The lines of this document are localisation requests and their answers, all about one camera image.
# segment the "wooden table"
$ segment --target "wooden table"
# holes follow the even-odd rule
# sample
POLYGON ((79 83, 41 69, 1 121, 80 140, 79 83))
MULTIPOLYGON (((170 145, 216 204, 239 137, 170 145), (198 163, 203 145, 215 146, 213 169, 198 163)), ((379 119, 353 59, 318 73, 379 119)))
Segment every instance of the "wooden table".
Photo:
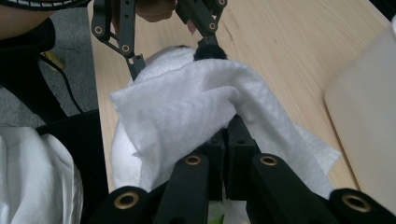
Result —
MULTIPOLYGON (((89 6, 92 17, 92 4, 89 6)), ((217 37, 230 59, 253 67, 267 82, 290 118, 343 152, 323 92, 389 22, 368 0, 229 0, 217 37)), ((145 58, 165 47, 196 47, 175 14, 168 21, 136 22, 137 54, 145 58)), ((124 59, 92 35, 96 87, 107 176, 117 114, 108 93, 130 79, 124 59)), ((329 178, 336 188, 358 188, 344 156, 329 178)), ((109 178, 109 189, 114 187, 109 178)))

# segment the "gray carpet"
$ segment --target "gray carpet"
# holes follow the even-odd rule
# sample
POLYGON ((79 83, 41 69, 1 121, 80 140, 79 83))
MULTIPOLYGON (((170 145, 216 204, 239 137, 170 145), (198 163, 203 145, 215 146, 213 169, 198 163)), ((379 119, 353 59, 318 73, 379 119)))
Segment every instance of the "gray carpet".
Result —
MULTIPOLYGON (((98 108, 88 13, 85 7, 58 11, 51 17, 56 29, 52 50, 65 63, 64 72, 81 109, 98 108)), ((41 71, 67 116, 78 114, 64 80, 58 72, 40 63, 41 71)), ((0 125, 38 127, 44 122, 4 88, 0 88, 0 125)))

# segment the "white object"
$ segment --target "white object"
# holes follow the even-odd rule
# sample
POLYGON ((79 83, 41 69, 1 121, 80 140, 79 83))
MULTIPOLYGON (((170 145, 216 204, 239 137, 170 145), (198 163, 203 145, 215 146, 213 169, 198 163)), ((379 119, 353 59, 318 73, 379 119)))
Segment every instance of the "white object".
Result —
MULTIPOLYGON (((326 174, 339 153, 296 126, 250 67, 226 60, 193 62, 194 52, 160 51, 134 83, 111 93, 119 115, 111 152, 115 187, 156 188, 176 161, 237 113, 263 152, 284 159, 311 190, 328 197, 332 186, 326 174)), ((246 214, 239 209, 243 205, 225 206, 224 223, 237 223, 229 215, 246 217, 238 215, 246 214)))
POLYGON ((361 190, 396 214, 396 18, 325 101, 361 190))
POLYGON ((82 183, 66 148, 32 128, 0 127, 0 223, 79 223, 82 183))

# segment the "paper towel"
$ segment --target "paper towel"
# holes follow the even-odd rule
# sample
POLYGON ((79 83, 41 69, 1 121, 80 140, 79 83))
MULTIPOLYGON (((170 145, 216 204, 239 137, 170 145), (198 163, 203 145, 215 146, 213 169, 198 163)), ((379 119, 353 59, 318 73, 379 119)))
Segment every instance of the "paper towel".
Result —
POLYGON ((326 174, 339 153, 294 124, 249 66, 194 62, 194 52, 160 51, 135 82, 110 94, 119 115, 111 152, 115 187, 155 189, 176 161, 238 114, 262 152, 281 157, 311 190, 327 198, 332 186, 326 174))

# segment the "crumpled white cloth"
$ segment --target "crumpled white cloth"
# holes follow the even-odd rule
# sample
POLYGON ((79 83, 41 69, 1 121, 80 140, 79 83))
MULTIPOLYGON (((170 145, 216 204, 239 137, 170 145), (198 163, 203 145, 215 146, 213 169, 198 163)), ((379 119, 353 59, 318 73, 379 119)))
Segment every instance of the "crumpled white cloth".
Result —
POLYGON ((33 128, 0 127, 0 223, 79 223, 82 182, 66 148, 33 128))
POLYGON ((283 160, 315 193, 339 153, 295 125, 262 77, 237 61, 193 61, 194 49, 170 48, 148 59, 135 82, 110 94, 119 115, 111 152, 116 188, 152 190, 176 161, 240 115, 262 152, 283 160))

